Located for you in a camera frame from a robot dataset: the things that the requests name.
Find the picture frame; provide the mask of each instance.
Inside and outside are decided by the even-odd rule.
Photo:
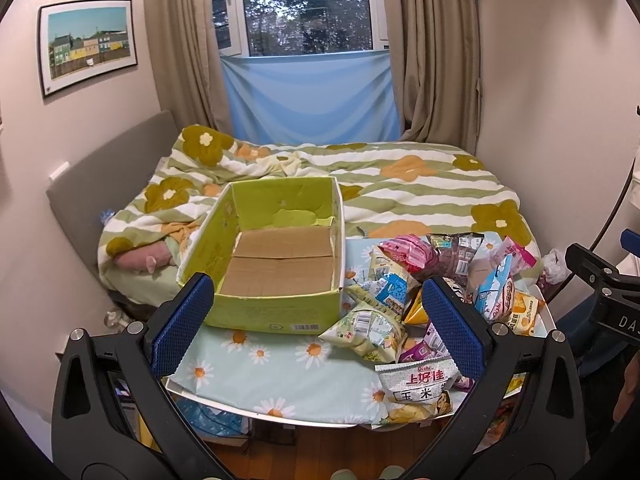
[[[42,98],[138,65],[132,0],[74,0],[38,10]]]

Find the green striped comforter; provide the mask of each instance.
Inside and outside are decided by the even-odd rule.
[[[179,264],[229,182],[319,175],[340,183],[347,236],[494,231],[540,257],[517,195],[459,148],[416,142],[254,146],[196,125],[182,131],[148,186],[105,226],[98,247],[102,280],[116,288],[107,276],[113,257],[163,238]]]

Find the blue gripper pad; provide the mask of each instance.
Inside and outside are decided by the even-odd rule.
[[[175,372],[211,310],[213,297],[213,281],[206,274],[197,273],[174,300],[163,303],[149,320],[147,335],[151,338],[151,345],[147,355],[156,378],[167,377]]]
[[[620,245],[628,253],[640,258],[640,235],[631,229],[625,229],[620,235]]]
[[[479,380],[492,348],[488,325],[482,315],[473,306],[460,301],[442,278],[424,282],[422,306],[460,373]]]

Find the cable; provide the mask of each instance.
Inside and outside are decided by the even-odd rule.
[[[613,222],[613,219],[618,214],[618,211],[620,210],[620,206],[622,206],[622,203],[624,202],[624,199],[625,199],[625,196],[626,196],[626,192],[629,191],[629,187],[631,186],[631,181],[633,180],[633,177],[634,177],[634,167],[635,167],[635,165],[636,165],[636,160],[634,159],[633,163],[631,164],[631,170],[629,170],[629,176],[626,178],[625,187],[623,187],[622,192],[620,193],[620,196],[618,197],[618,201],[616,202],[616,205],[614,206],[613,211],[611,211],[611,214],[609,215],[609,218],[607,218],[607,221],[605,222],[604,227],[600,231],[600,234],[598,234],[596,239],[593,241],[593,244],[591,244],[591,247],[589,247],[590,251],[594,251],[596,249],[596,247],[598,246],[598,244],[602,240],[602,237],[606,234],[607,230],[611,226],[611,223]],[[546,303],[547,304],[551,303],[551,301],[553,301],[553,299],[558,294],[560,294],[567,285],[569,285],[569,282],[574,278],[574,276],[575,276],[574,273],[569,274],[567,279],[565,279],[564,282],[562,282],[561,285],[558,288],[556,288],[556,290],[553,291],[553,293],[549,296],[549,299],[548,299],[548,301]]]

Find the window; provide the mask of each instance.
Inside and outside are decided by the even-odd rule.
[[[290,56],[386,45],[383,0],[212,0],[221,54]]]

